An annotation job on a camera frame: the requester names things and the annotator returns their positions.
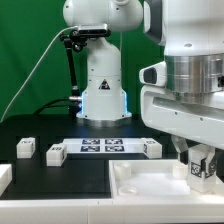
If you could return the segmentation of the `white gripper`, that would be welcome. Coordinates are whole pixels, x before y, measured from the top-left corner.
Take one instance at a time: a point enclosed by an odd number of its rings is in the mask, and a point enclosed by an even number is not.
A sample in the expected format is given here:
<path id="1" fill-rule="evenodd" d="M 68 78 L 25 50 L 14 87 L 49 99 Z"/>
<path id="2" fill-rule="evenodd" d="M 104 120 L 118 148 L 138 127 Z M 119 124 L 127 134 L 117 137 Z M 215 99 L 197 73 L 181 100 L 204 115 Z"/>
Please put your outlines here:
<path id="1" fill-rule="evenodd" d="M 172 134 L 178 160 L 185 165 L 188 164 L 185 139 L 213 146 L 208 148 L 203 162 L 205 177 L 213 176 L 217 167 L 214 147 L 224 150 L 224 91 L 206 94 L 203 104 L 178 102 L 165 88 L 165 69 L 165 63 L 160 62 L 139 72 L 143 84 L 142 120 L 147 127 Z"/>

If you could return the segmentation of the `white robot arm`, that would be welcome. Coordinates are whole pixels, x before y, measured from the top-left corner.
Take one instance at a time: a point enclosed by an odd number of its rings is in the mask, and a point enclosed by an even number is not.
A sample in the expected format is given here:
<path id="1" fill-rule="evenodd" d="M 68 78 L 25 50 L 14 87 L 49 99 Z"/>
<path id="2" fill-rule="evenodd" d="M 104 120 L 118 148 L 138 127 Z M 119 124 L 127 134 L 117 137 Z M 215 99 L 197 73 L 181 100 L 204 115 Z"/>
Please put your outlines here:
<path id="1" fill-rule="evenodd" d="M 85 33 L 143 24 L 163 48 L 139 73 L 144 124 L 224 150 L 224 0 L 66 0 L 63 16 Z"/>

